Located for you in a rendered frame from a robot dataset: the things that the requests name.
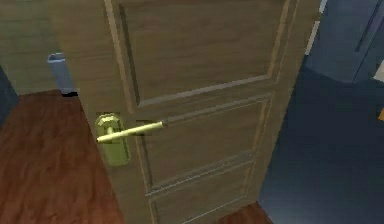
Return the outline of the pale blue bin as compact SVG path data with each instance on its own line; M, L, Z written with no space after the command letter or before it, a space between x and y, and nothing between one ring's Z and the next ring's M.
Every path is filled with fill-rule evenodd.
M62 95L77 95L70 71L66 64L65 56L62 52L50 54L47 58L52 74Z

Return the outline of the brown wooden room door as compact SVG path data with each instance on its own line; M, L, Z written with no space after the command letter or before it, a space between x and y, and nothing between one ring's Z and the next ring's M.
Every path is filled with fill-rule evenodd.
M214 224L259 198L321 0L46 0L125 224ZM110 166L96 119L130 159Z

